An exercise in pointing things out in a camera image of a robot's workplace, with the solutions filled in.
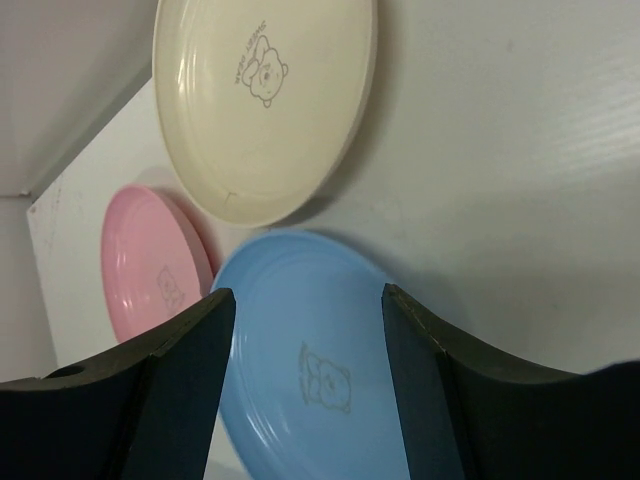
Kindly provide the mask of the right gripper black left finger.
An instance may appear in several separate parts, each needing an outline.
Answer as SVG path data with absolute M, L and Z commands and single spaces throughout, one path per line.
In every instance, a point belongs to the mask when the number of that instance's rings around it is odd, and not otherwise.
M 2 478 L 203 478 L 234 320 L 218 289 L 100 354 L 2 383 Z

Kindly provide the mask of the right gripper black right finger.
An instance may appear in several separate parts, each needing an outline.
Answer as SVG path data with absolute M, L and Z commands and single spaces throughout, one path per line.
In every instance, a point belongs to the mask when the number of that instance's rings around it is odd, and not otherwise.
M 639 365 L 545 367 L 446 322 L 399 286 L 386 348 L 414 479 L 635 479 Z

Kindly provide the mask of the pink plate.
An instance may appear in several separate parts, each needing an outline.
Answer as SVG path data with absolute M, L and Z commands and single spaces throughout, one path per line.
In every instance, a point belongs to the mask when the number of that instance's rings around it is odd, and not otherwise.
M 127 185 L 110 200 L 101 232 L 109 319 L 124 343 L 207 296 L 214 268 L 183 208 L 167 193 Z

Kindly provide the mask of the cream plate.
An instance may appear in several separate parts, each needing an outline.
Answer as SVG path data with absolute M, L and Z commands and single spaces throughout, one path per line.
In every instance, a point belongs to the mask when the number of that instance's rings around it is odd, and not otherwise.
M 152 77 L 191 199 L 239 227 L 303 206 L 346 154 L 377 53 L 374 1 L 162 1 Z

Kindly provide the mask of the blue plate centre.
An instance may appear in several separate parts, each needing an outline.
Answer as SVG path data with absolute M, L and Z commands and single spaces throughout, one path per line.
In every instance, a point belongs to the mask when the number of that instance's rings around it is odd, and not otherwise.
M 405 479 L 386 350 L 388 275 L 355 250 L 274 230 L 226 260 L 216 288 L 236 301 L 220 400 L 255 479 Z

